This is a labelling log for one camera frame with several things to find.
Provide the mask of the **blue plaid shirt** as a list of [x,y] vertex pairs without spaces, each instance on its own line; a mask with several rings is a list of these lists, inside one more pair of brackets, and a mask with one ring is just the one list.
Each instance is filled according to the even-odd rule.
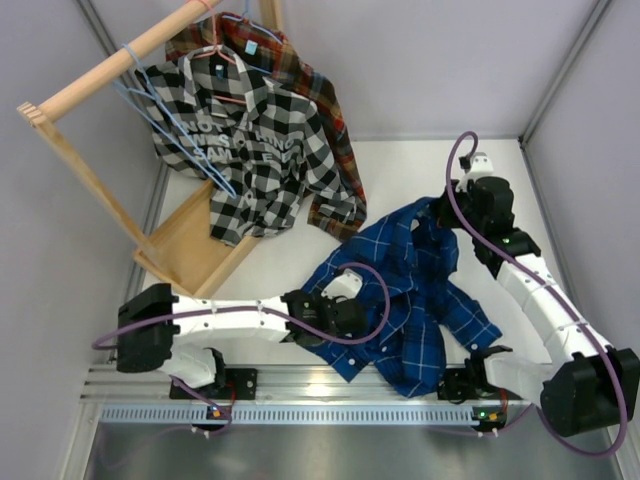
[[320,293],[350,262],[375,270],[358,272],[363,286],[357,300],[369,327],[380,333],[364,344],[323,341],[308,349],[347,382],[373,365],[398,394],[427,395],[437,390],[447,366],[443,329],[469,352],[484,350],[502,336],[479,302],[451,281],[459,258],[457,237],[439,226],[433,202],[422,197],[360,231],[302,288]]

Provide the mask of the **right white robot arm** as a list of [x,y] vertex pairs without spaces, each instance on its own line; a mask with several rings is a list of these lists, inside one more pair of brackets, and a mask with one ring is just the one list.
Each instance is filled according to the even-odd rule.
[[515,226],[507,180],[450,180],[433,208],[438,223],[472,238],[474,254],[515,300],[550,361],[509,347],[484,347],[465,373],[468,390],[487,397],[504,388],[531,402],[551,431],[568,438],[629,423],[639,390],[639,358],[617,349],[577,311],[554,280],[533,238]]

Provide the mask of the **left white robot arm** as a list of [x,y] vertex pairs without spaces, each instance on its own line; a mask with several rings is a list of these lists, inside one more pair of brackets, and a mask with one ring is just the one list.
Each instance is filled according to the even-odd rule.
[[159,371],[179,378],[203,398],[225,390],[226,364],[215,345],[259,339],[312,347],[323,335],[356,339],[368,332],[364,307],[352,295],[334,298],[294,290],[263,300],[215,301],[179,295],[158,283],[118,310],[116,369]]

